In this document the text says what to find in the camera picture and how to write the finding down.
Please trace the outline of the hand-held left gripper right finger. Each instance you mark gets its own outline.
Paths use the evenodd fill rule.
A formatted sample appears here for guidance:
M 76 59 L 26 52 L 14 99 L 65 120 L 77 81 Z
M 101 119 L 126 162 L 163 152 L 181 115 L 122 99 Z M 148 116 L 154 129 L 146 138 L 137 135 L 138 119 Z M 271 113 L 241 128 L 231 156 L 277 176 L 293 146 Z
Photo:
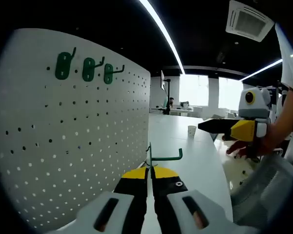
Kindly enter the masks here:
M 163 234 L 257 234 L 239 226 L 225 210 L 197 190 L 189 190 L 171 169 L 151 167 L 154 209 Z

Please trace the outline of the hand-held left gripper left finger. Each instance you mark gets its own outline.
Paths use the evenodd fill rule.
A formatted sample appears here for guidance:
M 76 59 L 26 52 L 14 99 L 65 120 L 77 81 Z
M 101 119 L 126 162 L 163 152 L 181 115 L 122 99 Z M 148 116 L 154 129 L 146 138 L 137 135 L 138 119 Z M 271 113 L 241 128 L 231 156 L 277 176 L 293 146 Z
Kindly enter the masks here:
M 75 221 L 50 234 L 139 234 L 147 212 L 148 168 L 126 172 L 114 191 L 82 207 Z

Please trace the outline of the person's right hand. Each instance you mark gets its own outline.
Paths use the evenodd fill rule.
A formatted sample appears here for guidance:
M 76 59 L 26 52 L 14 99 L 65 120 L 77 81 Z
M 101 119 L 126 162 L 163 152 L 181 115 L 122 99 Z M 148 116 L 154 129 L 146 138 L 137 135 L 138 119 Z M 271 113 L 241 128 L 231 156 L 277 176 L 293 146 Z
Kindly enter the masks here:
M 248 142 L 237 140 L 226 150 L 226 154 L 230 155 L 236 152 L 235 156 L 237 158 L 255 158 L 257 156 L 270 154 L 276 145 L 277 143 L 268 136 L 259 138 L 253 142 L 252 145 L 249 145 Z

